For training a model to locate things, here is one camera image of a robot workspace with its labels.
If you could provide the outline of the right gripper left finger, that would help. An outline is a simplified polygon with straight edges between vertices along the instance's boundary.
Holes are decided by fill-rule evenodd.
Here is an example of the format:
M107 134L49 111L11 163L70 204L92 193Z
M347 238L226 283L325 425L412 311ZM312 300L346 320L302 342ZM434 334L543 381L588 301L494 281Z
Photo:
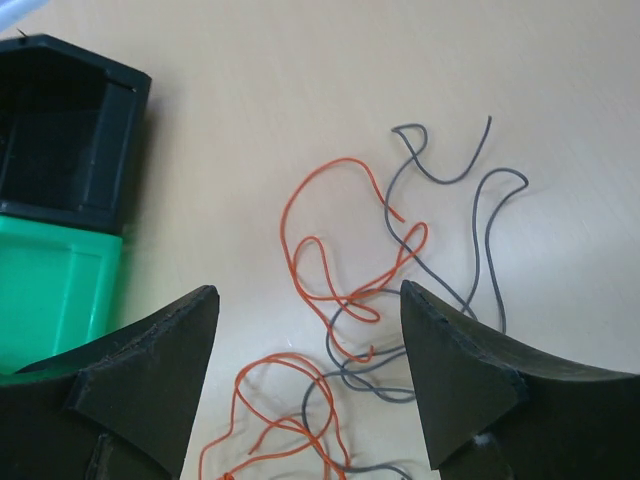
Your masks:
M204 285L97 340L1 377L4 479L177 479L220 297Z

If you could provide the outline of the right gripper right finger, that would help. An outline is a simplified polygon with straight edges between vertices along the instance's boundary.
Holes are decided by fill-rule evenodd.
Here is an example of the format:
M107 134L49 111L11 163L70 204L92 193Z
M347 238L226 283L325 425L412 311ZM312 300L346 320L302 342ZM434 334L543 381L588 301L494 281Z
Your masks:
M444 479L635 479L639 378L557 357L401 287L430 467Z

